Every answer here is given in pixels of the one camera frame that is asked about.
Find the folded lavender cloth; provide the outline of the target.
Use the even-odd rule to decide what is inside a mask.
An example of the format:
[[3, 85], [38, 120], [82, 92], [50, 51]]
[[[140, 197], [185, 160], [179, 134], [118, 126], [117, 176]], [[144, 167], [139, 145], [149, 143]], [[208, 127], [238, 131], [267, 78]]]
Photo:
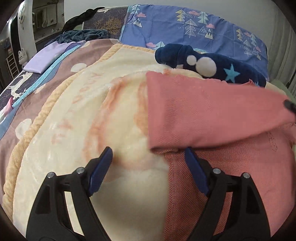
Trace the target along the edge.
[[34, 55], [30, 61], [23, 67], [26, 72], [37, 74], [44, 73], [55, 60], [57, 60], [65, 51], [71, 47], [79, 46], [85, 43], [85, 40], [79, 42], [69, 42], [59, 44], [57, 41], [49, 44]]

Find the cream fleece blanket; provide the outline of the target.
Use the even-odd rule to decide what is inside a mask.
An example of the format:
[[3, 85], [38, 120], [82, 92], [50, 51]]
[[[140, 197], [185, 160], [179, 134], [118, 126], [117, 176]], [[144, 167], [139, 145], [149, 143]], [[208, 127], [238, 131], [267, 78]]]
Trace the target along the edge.
[[149, 148], [148, 72], [185, 75], [158, 64], [152, 52], [117, 44], [64, 80], [12, 151], [3, 208], [24, 235], [37, 192], [49, 172], [69, 174], [113, 150], [94, 210], [112, 240], [165, 240], [169, 163]]

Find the white cat figurine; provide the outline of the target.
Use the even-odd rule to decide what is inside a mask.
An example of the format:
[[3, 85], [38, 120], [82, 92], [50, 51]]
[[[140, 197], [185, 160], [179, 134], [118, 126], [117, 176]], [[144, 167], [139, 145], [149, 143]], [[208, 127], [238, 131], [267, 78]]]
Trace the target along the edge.
[[18, 62], [20, 65], [24, 65], [28, 62], [28, 56], [24, 48], [18, 51]]

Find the blue tree print pillow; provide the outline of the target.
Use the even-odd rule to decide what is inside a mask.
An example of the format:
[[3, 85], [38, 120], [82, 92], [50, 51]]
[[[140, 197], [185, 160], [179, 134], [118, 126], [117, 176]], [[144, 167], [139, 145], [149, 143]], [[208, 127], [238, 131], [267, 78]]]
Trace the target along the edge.
[[264, 42], [252, 32], [204, 11], [134, 4], [128, 7], [119, 40], [152, 50], [170, 43], [190, 45], [200, 53], [217, 53], [247, 63], [269, 78]]

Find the dark floral pillow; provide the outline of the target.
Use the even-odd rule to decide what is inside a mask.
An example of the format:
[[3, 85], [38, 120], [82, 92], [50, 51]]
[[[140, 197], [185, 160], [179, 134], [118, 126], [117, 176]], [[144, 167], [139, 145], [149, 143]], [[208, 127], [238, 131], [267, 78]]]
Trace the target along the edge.
[[109, 38], [119, 39], [127, 10], [127, 6], [98, 10], [91, 19], [83, 23], [82, 29], [105, 29], [109, 34]]

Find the navy star plush blanket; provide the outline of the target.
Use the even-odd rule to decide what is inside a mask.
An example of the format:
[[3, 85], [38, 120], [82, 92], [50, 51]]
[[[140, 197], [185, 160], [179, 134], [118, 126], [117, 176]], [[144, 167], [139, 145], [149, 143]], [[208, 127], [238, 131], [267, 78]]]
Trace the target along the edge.
[[191, 70], [203, 78], [235, 84], [244, 84], [252, 80], [260, 87], [265, 87], [267, 83], [266, 78], [249, 64], [220, 54], [200, 54], [189, 45], [167, 44], [157, 49], [154, 56], [159, 64]]

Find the dark teal fuzzy blanket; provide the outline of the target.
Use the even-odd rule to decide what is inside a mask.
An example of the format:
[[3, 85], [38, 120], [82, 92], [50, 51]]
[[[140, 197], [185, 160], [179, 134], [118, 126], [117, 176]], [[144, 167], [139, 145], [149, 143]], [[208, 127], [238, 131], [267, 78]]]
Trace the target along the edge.
[[66, 31], [47, 44], [45, 47], [52, 44], [53, 42], [57, 42], [58, 44], [62, 43], [70, 43], [70, 42], [80, 42], [80, 41], [91, 41], [96, 39], [108, 39], [109, 33], [108, 30], [101, 29], [86, 29], [86, 30], [71, 30]]

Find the green pillow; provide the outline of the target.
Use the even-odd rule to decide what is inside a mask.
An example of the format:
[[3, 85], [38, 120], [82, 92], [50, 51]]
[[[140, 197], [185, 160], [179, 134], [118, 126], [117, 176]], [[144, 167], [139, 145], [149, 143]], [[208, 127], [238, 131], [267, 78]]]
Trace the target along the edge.
[[287, 87], [280, 82], [279, 80], [273, 80], [271, 82], [271, 84], [273, 84], [274, 86], [276, 86], [277, 88], [279, 88], [280, 90], [284, 91], [286, 96], [289, 97], [289, 99], [295, 103], [295, 98], [293, 97], [293, 95], [291, 94], [291, 92], [287, 89]]

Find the black garment on headboard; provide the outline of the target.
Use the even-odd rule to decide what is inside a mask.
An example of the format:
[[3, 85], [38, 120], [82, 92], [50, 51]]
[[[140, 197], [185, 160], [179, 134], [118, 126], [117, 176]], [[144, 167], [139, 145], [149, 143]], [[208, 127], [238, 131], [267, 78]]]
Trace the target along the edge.
[[62, 28], [62, 33], [74, 30], [74, 28], [78, 25], [81, 25], [83, 22], [91, 19], [97, 13], [97, 11], [101, 9], [104, 9], [104, 7], [101, 6], [95, 9], [87, 9], [80, 15], [70, 18], [69, 20], [67, 20], [64, 27]]

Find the patterned bed sheet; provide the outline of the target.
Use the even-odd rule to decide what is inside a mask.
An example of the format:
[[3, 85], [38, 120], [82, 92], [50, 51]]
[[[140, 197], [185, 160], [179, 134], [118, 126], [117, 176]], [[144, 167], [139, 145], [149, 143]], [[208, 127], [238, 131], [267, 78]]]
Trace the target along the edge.
[[6, 169], [11, 152], [29, 129], [47, 98], [65, 79], [95, 63], [118, 42], [116, 39], [92, 40], [75, 49], [9, 113], [8, 123], [1, 123], [1, 196], [4, 195]]

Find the pink long sleeve shirt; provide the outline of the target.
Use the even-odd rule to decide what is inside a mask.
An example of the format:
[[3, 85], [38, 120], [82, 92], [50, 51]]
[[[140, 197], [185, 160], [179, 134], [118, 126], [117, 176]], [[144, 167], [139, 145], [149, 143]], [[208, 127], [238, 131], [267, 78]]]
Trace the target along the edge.
[[295, 115], [286, 95], [252, 82], [148, 72], [149, 148], [169, 163], [165, 240], [186, 240], [206, 203], [185, 163], [184, 149], [228, 175], [251, 175], [271, 234], [295, 206]]

